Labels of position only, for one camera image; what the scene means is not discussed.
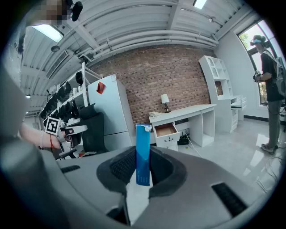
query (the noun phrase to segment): table lamp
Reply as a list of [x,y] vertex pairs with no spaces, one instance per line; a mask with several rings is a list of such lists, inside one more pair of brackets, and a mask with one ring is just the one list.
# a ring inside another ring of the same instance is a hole
[[166,109],[165,113],[171,112],[171,111],[169,110],[168,106],[167,106],[167,102],[170,102],[170,101],[169,101],[169,98],[168,98],[168,95],[167,95],[167,94],[161,95],[161,99],[162,99],[162,104],[165,104],[165,109]]

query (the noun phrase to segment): chair backrest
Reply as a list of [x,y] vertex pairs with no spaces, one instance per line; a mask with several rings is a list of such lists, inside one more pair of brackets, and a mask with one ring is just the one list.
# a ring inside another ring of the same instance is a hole
[[80,125],[86,125],[87,130],[82,134],[85,152],[108,152],[104,145],[104,115],[94,110],[94,104],[80,111]]

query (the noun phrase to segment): telephone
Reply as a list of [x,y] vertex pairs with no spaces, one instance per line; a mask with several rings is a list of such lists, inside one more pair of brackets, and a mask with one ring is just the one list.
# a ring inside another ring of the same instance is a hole
[[162,113],[154,112],[154,111],[153,111],[153,112],[150,112],[150,113],[149,113],[149,116],[150,116],[150,117],[157,118],[157,116],[159,116],[159,115],[161,115],[161,114],[162,114]]

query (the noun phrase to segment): black t-shirt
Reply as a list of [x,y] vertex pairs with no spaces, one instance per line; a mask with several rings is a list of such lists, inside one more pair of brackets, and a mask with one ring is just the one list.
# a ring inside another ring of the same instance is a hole
[[[261,61],[263,74],[268,72],[272,75],[272,78],[276,78],[276,62],[274,62],[274,60],[265,53],[261,54]],[[283,96],[278,92],[276,84],[272,82],[272,78],[265,81],[267,101],[269,102],[279,101],[283,99]]]

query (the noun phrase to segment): blue box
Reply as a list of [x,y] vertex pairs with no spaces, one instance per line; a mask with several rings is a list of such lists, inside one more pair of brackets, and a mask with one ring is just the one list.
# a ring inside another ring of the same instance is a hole
[[136,183],[150,186],[151,125],[136,125]]

